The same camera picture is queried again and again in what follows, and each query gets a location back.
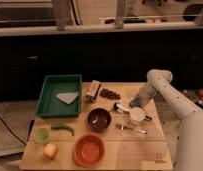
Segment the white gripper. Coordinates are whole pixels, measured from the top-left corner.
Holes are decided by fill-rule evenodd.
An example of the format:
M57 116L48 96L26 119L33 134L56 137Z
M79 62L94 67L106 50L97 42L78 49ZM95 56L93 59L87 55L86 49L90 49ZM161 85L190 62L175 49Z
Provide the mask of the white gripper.
M154 98L156 93L157 90L149 83L146 83L144 86L142 86L138 92L138 95L135 97L141 98L142 106L140 108L144 108L150 102L150 100Z

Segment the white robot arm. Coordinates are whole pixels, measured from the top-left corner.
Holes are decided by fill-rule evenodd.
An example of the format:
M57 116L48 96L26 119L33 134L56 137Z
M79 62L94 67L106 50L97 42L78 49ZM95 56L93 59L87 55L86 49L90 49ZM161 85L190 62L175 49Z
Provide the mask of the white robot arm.
M130 107L144 108L159 92L181 120L174 171L203 171L203 109L175 89L169 70L152 69Z

